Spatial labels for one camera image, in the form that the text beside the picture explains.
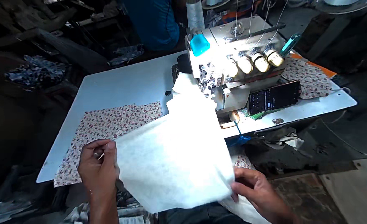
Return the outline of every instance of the cloth pile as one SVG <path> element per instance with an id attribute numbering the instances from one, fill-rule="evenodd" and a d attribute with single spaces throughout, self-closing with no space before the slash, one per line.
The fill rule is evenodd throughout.
<path id="1" fill-rule="evenodd" d="M 28 63 L 5 73 L 7 79 L 36 89 L 54 86 L 63 80 L 66 64 L 47 61 L 39 55 L 25 55 L 24 59 Z"/>

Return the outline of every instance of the white table top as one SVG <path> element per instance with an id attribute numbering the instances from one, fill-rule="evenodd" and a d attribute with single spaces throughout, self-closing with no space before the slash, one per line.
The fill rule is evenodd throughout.
<path id="1" fill-rule="evenodd" d="M 173 87 L 171 66 L 177 63 L 177 57 L 182 53 L 186 51 L 85 77 L 37 177 L 37 183 L 54 179 L 84 112 L 160 101 L 163 115 L 168 114 L 166 102 L 172 99 L 172 94 L 165 96 L 164 93 Z M 339 89 L 333 82 L 332 86 L 333 89 Z M 340 90 L 328 97 L 299 100 L 296 105 L 268 114 L 256 121 L 241 118 L 238 126 L 242 133 L 248 133 L 276 126 L 272 122 L 276 118 L 281 118 L 287 123 L 356 104 L 345 91 Z M 222 132 L 225 138 L 239 134 L 236 127 L 223 129 Z"/>
<path id="2" fill-rule="evenodd" d="M 172 90 L 171 67 L 183 53 L 186 51 L 86 76 L 42 166 L 37 183 L 55 178 L 86 111 L 160 101 L 163 115 L 168 114 L 166 102 L 172 99 L 172 94 L 166 96 L 164 93 Z"/>
<path id="3" fill-rule="evenodd" d="M 271 128 L 273 126 L 276 126 L 272 122 L 272 120 L 278 118 L 283 119 L 283 124 L 285 124 L 293 122 L 295 120 L 302 120 L 330 113 L 336 110 L 345 109 L 357 104 L 357 102 L 344 90 L 335 91 L 340 89 L 340 87 L 337 86 L 333 81 L 330 82 L 334 91 L 332 91 L 332 93 L 329 94 L 327 97 L 319 97 L 306 100 L 299 99 L 297 104 L 286 107 L 274 113 L 267 114 L 259 120 L 253 120 L 249 117 L 247 117 L 246 119 L 240 117 L 240 121 L 238 123 L 240 132 L 244 134 L 248 132 Z M 239 131 L 236 126 L 222 129 L 222 132 L 225 138 L 239 135 Z"/>

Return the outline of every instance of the wrist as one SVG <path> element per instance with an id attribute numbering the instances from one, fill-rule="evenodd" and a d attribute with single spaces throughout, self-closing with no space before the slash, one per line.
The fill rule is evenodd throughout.
<path id="1" fill-rule="evenodd" d="M 117 216 L 116 191 L 109 194 L 90 194 L 90 222 L 107 223 L 111 216 Z"/>

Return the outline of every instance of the white fabric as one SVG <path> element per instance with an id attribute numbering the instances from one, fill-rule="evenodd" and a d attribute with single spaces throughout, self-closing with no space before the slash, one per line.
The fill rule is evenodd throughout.
<path id="1" fill-rule="evenodd" d="M 231 197 L 226 198 L 219 203 L 231 213 L 239 216 L 245 222 L 249 222 L 251 224 L 270 224 L 270 222 L 262 217 L 244 196 L 239 195 L 239 202 L 237 203 L 233 201 Z"/>
<path id="2" fill-rule="evenodd" d="M 169 114 L 116 139 L 125 188 L 151 213 L 231 195 L 233 166 L 215 114 L 192 74 L 180 73 Z"/>

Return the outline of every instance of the green fabric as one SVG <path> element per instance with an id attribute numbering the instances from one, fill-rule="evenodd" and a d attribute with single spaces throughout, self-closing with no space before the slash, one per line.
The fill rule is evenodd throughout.
<path id="1" fill-rule="evenodd" d="M 247 110 L 243 110 L 243 113 L 246 117 L 251 117 L 251 119 L 253 119 L 253 120 L 258 120 L 258 119 L 261 119 L 262 117 L 264 117 L 267 114 L 271 114 L 271 113 L 279 111 L 281 109 L 267 110 L 267 111 L 259 112 L 258 114 L 254 114 L 254 115 L 249 115 L 247 113 Z"/>

